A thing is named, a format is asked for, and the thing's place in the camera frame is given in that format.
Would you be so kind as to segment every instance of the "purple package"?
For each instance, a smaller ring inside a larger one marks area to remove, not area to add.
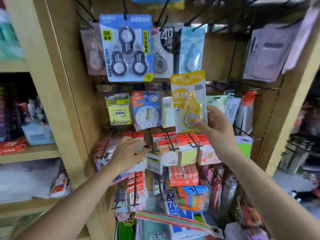
[[[93,29],[88,25],[80,27],[88,73],[94,76],[106,76],[107,70],[103,57],[100,24],[90,22],[90,25]]]
[[[267,24],[257,36],[255,55],[251,57],[251,79],[275,82],[286,62],[301,22]]]

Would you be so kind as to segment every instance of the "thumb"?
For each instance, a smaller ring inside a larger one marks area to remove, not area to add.
[[[211,129],[209,126],[207,126],[205,124],[205,122],[203,122],[200,119],[196,119],[195,120],[195,126],[205,135],[209,136],[209,134],[211,134],[213,132],[213,129]]]

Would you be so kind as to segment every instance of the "teal correction tape package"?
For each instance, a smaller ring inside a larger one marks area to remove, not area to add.
[[[205,34],[206,30],[202,27],[195,29],[183,26],[179,30],[175,74],[201,70]]]

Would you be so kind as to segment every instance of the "black correction tape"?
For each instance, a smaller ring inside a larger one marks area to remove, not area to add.
[[[133,53],[135,39],[136,35],[132,28],[124,26],[119,29],[119,41],[121,44],[121,50],[126,55],[130,55]]]
[[[146,58],[143,51],[138,50],[134,52],[131,69],[132,72],[137,76],[143,76],[146,74],[148,71],[148,65],[146,63]]]
[[[116,76],[123,76],[127,72],[127,64],[120,51],[114,51],[111,56],[111,71]]]

